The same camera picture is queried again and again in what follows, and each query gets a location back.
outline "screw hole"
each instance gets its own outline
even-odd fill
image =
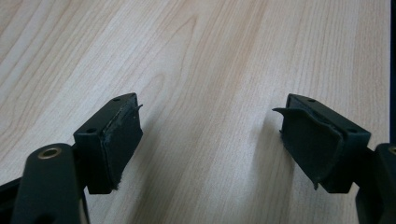
[[[94,132],[96,132],[96,129],[95,128],[91,128],[91,129],[87,130],[86,133],[94,133]]]
[[[38,158],[41,160],[50,159],[58,156],[61,153],[61,151],[62,150],[58,147],[47,148],[41,151],[40,154],[38,154]]]
[[[51,215],[44,214],[35,219],[35,224],[51,224],[55,221],[55,218]]]
[[[358,132],[355,129],[346,129],[346,130],[349,131],[350,133],[357,133]]]

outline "metal rivet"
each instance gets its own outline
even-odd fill
[[[59,147],[46,148],[38,154],[38,158],[41,160],[51,159],[61,154],[61,152],[62,150]]]
[[[389,147],[389,151],[396,155],[396,147]]]

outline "wooden table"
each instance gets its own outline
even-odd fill
[[[389,140],[389,0],[0,3],[0,184],[111,98],[144,137],[92,223],[356,223],[278,130],[290,92]]]

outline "wood grain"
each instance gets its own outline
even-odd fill
[[[389,140],[389,1],[0,2],[0,184],[114,96],[144,137],[92,223],[357,223],[314,191],[271,111],[293,92]]]

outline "circular hole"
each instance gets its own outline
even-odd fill
[[[50,224],[55,221],[55,217],[45,214],[35,219],[35,224]]]
[[[396,147],[390,147],[390,148],[389,148],[389,151],[390,151],[391,153],[393,153],[394,155],[396,155]]]
[[[94,132],[96,132],[96,129],[95,128],[91,128],[91,129],[87,130],[86,133],[94,133]]]
[[[350,133],[357,133],[358,132],[355,129],[346,129],[346,130],[349,131]]]
[[[58,156],[61,151],[62,150],[58,147],[47,148],[41,151],[40,154],[38,154],[38,158],[41,160],[50,159]]]

